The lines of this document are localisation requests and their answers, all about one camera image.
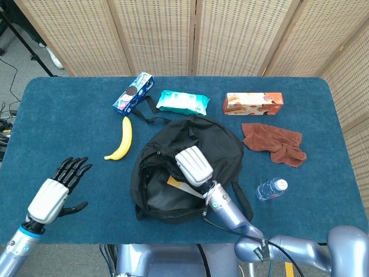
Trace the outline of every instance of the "table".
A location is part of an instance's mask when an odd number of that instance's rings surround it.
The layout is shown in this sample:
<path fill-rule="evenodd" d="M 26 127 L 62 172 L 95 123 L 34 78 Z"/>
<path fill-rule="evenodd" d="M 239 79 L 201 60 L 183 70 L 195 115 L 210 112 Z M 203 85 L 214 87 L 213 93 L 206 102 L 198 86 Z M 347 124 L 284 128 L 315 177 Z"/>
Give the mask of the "table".
<path fill-rule="evenodd" d="M 146 142 L 165 125 L 147 125 L 135 115 L 133 144 L 125 158 L 104 160 L 121 141 L 122 115 L 113 102 L 133 77 L 36 78 L 25 92 L 0 169 L 0 243 L 15 232 L 35 193 L 69 156 L 88 156 L 93 167 L 67 201 L 89 205 L 73 216 L 47 226 L 43 243 L 151 244 L 222 243 L 238 237 L 207 225 L 201 219 L 171 225 L 155 219 L 138 221 L 130 195 L 130 173 Z M 303 134 L 301 149 L 307 161 L 298 169 L 274 164 L 269 153 L 244 148 L 240 185 L 254 210 L 252 221 L 267 238 L 277 234 L 324 242 L 339 224 L 367 231 L 344 139 L 327 83 L 320 78 L 297 77 L 155 77 L 149 94 L 155 101 L 164 89 L 202 93 L 211 98 L 208 116 L 243 139 L 242 122 L 260 122 Z M 284 107 L 277 115 L 229 116 L 221 106 L 226 92 L 280 91 Z M 139 105 L 151 116 L 146 103 Z M 163 113 L 170 119 L 184 115 Z M 261 202 L 254 189 L 273 177 L 289 182 L 287 192 Z M 235 198 L 231 188 L 228 189 Z"/>

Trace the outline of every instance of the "blue ring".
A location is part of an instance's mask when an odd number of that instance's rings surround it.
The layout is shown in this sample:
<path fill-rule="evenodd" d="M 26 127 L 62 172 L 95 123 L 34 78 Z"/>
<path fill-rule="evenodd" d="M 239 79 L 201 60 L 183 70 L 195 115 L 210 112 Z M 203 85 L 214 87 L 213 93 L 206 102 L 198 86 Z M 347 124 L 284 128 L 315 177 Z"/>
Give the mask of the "blue ring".
<path fill-rule="evenodd" d="M 30 231 L 27 231 L 26 229 L 24 229 L 22 226 L 19 226 L 18 230 L 20 230 L 23 234 L 29 237 L 32 237 L 32 238 L 40 238 L 42 236 L 42 235 L 31 233 Z"/>

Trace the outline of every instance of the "white shoe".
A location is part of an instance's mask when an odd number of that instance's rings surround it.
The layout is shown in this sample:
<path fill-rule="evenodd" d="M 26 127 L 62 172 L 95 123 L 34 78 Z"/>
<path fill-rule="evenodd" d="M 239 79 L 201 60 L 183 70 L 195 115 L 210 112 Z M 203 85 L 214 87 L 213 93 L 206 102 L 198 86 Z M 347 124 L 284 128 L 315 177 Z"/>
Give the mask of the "white shoe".
<path fill-rule="evenodd" d="M 54 63 L 54 65 L 57 68 L 64 69 L 64 66 L 62 65 L 62 63 L 58 60 L 58 58 L 54 55 L 54 53 L 50 50 L 50 48 L 48 48 L 48 46 L 46 46 L 46 50 L 50 54 L 50 57 L 51 57 L 52 62 Z"/>

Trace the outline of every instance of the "bottle cap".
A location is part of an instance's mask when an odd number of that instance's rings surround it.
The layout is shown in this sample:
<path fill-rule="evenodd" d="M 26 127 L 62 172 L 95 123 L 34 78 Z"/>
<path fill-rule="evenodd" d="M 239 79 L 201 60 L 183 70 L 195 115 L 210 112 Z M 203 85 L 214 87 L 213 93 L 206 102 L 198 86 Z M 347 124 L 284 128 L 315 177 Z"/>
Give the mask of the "bottle cap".
<path fill-rule="evenodd" d="M 283 180 L 283 179 L 279 179 L 277 182 L 276 182 L 276 188 L 278 190 L 286 190 L 288 188 L 288 183 L 286 180 Z"/>

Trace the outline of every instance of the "robotic arm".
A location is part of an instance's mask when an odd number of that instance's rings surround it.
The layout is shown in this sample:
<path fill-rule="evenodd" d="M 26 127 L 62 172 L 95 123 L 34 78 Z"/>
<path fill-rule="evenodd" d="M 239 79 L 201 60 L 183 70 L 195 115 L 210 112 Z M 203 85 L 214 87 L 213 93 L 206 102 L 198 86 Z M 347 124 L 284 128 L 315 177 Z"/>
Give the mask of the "robotic arm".
<path fill-rule="evenodd" d="M 64 208 L 65 201 L 92 165 L 81 167 L 87 158 L 68 158 L 47 179 L 28 207 L 28 215 L 0 255 L 0 277 L 13 277 L 45 232 L 44 226 L 57 217 L 82 211 L 88 202 Z"/>
<path fill-rule="evenodd" d="M 235 244 L 238 258 L 247 263 L 267 259 L 288 261 L 289 258 L 276 246 L 284 249 L 296 263 L 315 267 L 332 277 L 369 276 L 369 240 L 364 232 L 351 226 L 338 226 L 327 236 L 330 254 L 314 241 L 278 235 L 264 240 L 262 232 L 240 212 L 221 184 L 212 179 L 213 169 L 196 147 L 185 149 L 175 156 L 177 165 L 190 184 L 204 194 L 206 207 L 221 218 L 228 230 L 240 230 L 244 235 Z"/>

